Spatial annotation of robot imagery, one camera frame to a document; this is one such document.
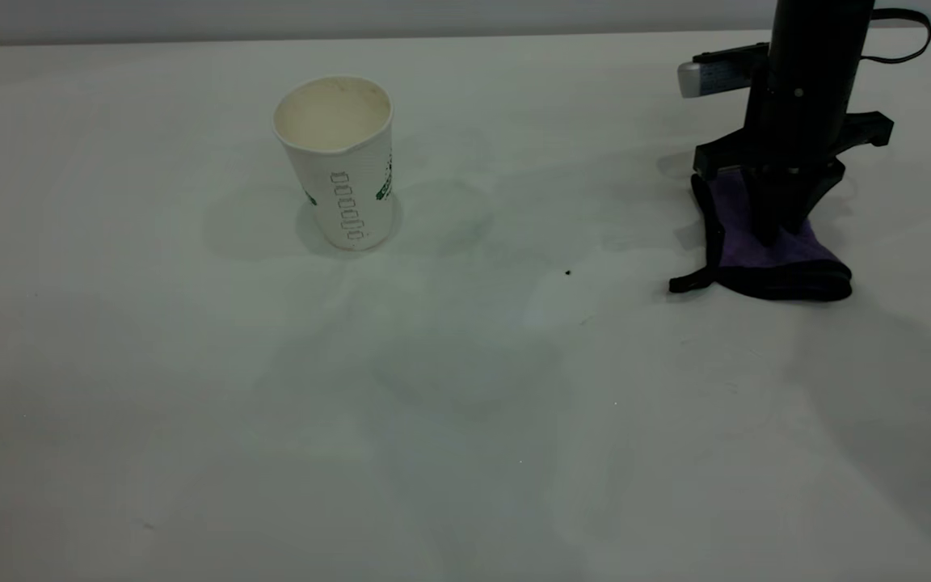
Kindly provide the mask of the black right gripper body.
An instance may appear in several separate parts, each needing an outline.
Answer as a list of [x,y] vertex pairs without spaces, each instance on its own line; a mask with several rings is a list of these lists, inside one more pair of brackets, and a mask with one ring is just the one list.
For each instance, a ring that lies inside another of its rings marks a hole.
[[853,147],[887,146],[894,121],[880,112],[849,113],[849,101],[849,87],[809,95],[755,85],[742,128],[698,145],[693,169],[701,177],[739,167],[801,171]]

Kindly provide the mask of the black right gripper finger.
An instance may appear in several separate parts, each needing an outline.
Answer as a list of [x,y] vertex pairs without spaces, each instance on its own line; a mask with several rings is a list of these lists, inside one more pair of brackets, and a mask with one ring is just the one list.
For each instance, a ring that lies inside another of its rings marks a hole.
[[786,174],[786,229],[795,234],[809,214],[844,177],[842,162],[825,162],[812,168],[797,169]]
[[779,196],[783,195],[783,183],[774,173],[757,168],[748,170],[748,203],[751,214],[751,229],[758,242],[771,247],[779,232]]

